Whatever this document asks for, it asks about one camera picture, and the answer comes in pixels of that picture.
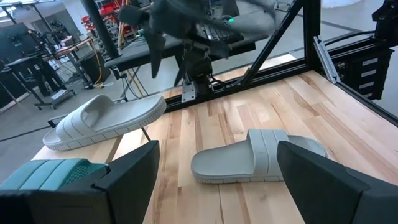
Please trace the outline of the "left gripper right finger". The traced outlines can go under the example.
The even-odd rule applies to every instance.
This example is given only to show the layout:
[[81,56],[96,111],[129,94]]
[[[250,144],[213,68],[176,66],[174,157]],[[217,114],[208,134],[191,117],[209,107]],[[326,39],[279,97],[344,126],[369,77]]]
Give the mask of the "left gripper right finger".
[[287,141],[277,161],[305,223],[397,224],[396,185]]

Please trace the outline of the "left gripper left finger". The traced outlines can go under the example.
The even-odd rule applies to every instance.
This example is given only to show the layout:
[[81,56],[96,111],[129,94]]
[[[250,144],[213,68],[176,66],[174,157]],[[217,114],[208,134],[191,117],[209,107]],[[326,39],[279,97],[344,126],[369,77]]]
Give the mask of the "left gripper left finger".
[[160,161],[160,143],[151,140],[110,162],[93,184],[104,192],[110,222],[142,223],[153,193]]

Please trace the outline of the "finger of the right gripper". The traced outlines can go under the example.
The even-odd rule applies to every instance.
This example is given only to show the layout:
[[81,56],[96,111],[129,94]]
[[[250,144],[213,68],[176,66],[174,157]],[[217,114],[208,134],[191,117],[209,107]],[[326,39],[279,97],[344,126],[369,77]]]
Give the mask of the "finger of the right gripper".
[[159,72],[166,39],[162,32],[156,32],[150,28],[144,29],[144,38],[149,48],[152,78],[156,78]]

